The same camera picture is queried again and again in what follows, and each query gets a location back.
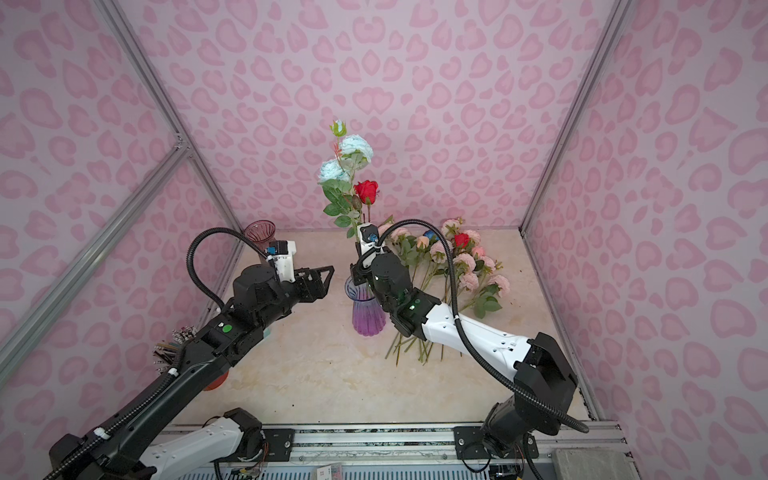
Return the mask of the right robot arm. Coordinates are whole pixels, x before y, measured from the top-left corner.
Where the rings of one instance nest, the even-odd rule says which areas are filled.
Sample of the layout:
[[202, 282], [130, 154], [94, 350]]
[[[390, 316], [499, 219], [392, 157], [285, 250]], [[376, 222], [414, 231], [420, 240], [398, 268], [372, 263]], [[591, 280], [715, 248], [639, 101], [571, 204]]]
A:
[[563, 426], [580, 433], [589, 427], [568, 414], [577, 375], [554, 337], [513, 335], [462, 314], [413, 286], [400, 259], [373, 254], [350, 266], [355, 284], [365, 284], [405, 337], [453, 348], [473, 358], [512, 396], [495, 404], [480, 427], [480, 441], [503, 458], [532, 432], [556, 436]]

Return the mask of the light blue rose stem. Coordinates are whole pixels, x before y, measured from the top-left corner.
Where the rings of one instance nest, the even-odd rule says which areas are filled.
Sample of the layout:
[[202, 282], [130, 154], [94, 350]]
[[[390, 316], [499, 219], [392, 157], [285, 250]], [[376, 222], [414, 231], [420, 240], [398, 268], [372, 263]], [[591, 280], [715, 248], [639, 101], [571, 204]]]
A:
[[344, 229], [348, 238], [353, 238], [357, 227], [367, 222], [353, 186], [365, 181], [356, 177], [371, 163], [374, 150], [362, 136], [349, 134], [342, 120], [335, 119], [329, 128], [334, 136], [333, 155], [322, 163], [318, 173], [318, 184], [327, 200], [323, 213], [333, 219], [335, 226]]

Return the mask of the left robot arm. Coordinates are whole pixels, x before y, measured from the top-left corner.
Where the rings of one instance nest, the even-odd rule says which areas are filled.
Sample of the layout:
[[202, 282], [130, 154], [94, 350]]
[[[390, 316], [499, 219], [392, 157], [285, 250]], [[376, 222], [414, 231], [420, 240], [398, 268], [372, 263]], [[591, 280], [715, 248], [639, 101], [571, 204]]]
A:
[[299, 303], [324, 298], [331, 266], [281, 279], [273, 266], [245, 268], [219, 315], [185, 341], [168, 368], [124, 408], [82, 437], [64, 435], [49, 451], [51, 479], [174, 479], [208, 462], [262, 452], [262, 424], [241, 408], [170, 443], [156, 437], [203, 390], [224, 376]]

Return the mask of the purple gradient glass vase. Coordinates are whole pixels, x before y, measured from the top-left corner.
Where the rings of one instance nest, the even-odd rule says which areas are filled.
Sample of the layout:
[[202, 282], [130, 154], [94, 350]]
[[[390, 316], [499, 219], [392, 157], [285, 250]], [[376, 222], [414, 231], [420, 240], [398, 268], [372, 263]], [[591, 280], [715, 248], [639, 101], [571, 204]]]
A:
[[345, 282], [345, 293], [352, 301], [352, 326], [364, 337], [372, 337], [382, 332], [387, 317], [373, 291], [366, 284], [356, 285], [352, 277]]

